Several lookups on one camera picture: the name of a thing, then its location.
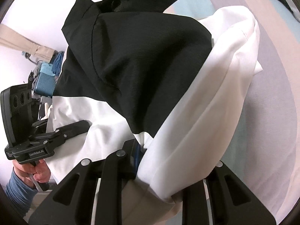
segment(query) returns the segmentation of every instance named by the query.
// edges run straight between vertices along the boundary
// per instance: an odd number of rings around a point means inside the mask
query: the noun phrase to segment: beige curtain
[[[22,52],[28,52],[32,56],[36,56],[38,59],[45,62],[50,62],[55,51],[27,39],[23,35],[3,24],[0,24],[0,46],[5,46]]]

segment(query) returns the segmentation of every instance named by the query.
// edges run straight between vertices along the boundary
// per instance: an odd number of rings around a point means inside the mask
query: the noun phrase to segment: white wall
[[[61,28],[75,1],[15,0],[2,23],[43,46],[65,50],[68,45]],[[0,90],[26,82],[33,68],[34,65],[23,58],[20,52],[0,47]],[[3,123],[0,122],[0,182],[5,185],[12,165],[4,154],[7,140]]]

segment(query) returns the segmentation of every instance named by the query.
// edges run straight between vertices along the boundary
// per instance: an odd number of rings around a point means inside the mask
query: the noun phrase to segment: forearm
[[[33,197],[37,194],[36,189],[32,189],[26,184],[24,184],[12,171],[9,183],[6,186],[6,195],[11,200],[12,205],[19,212],[19,214],[24,217],[30,205],[32,203]]]

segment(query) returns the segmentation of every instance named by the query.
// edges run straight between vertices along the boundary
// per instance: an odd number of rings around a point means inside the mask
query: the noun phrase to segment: blue cloth
[[[32,189],[23,183],[12,171],[5,193],[21,217],[24,217],[29,211],[33,197],[37,192],[36,189]]]
[[[63,58],[64,58],[64,51],[60,51],[53,61],[52,73],[54,73],[56,77],[58,77],[60,74]]]

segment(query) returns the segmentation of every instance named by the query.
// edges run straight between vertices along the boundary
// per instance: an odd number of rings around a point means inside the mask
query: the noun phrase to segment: light blue stripe
[[[196,20],[213,15],[216,11],[210,0],[178,0],[172,7],[175,14],[192,17]]]
[[[295,35],[297,41],[300,43],[300,23],[295,19],[293,14],[278,0],[270,0],[280,14],[281,18],[286,22],[291,32]]]

